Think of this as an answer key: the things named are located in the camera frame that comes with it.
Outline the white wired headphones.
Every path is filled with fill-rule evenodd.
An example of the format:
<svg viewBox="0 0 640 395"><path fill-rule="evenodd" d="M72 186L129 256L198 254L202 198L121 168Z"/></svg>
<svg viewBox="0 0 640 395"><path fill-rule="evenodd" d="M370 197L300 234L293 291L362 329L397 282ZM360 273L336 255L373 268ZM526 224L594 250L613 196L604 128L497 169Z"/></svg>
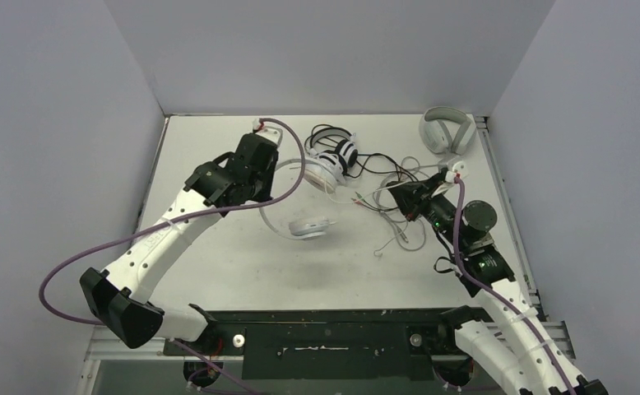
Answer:
<svg viewBox="0 0 640 395"><path fill-rule="evenodd" d="M380 258L383 250L393 241L408 252L416 252L426 245L426 226L422 224L422 240L411 243L406 231L408 221L397 218L396 203L381 203L392 190L389 185L398 186L417 181L430 166L423 165L414 156L406 156L397 162L382 153L361 154L359 172L337 179L330 172L326 178L315 174L311 179L302 178L290 203L283 203L271 213L261 208L259 214L264 224L283 239L309 241L324 236L336 224L351 228L363 235L368 232L366 225L360 225L349 214L350 207L359 207L379 216L387 222L392 237L373 251Z"/></svg>

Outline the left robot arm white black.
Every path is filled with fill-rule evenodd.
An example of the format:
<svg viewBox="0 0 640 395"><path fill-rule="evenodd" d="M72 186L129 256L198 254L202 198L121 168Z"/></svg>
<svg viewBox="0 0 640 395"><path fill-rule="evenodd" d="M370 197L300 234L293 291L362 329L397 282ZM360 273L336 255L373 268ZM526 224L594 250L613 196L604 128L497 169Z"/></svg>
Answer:
<svg viewBox="0 0 640 395"><path fill-rule="evenodd" d="M131 349L154 337L184 340L198 354L211 351L217 331L192 304L186 309L150 302L157 284L193 241L225 217L220 208L267 202L281 132L246 133L234 152L199 165L186 179L155 232L140 238L103 270L87 269L80 285L90 311Z"/></svg>

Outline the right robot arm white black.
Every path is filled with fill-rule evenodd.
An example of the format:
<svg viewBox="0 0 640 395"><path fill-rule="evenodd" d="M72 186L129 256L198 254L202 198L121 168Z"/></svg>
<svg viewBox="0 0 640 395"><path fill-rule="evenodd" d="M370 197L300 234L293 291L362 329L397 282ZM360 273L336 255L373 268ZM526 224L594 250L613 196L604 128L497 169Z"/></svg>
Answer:
<svg viewBox="0 0 640 395"><path fill-rule="evenodd" d="M495 209L481 200L465 200L459 173L441 170L421 181L387 184L408 221L427 221L452 247L452 270L469 296L502 333L498 339L468 307L448 311L436 331L438 344L463 351L506 394L606 394L560 350L546 331L514 271L497 249L490 231Z"/></svg>

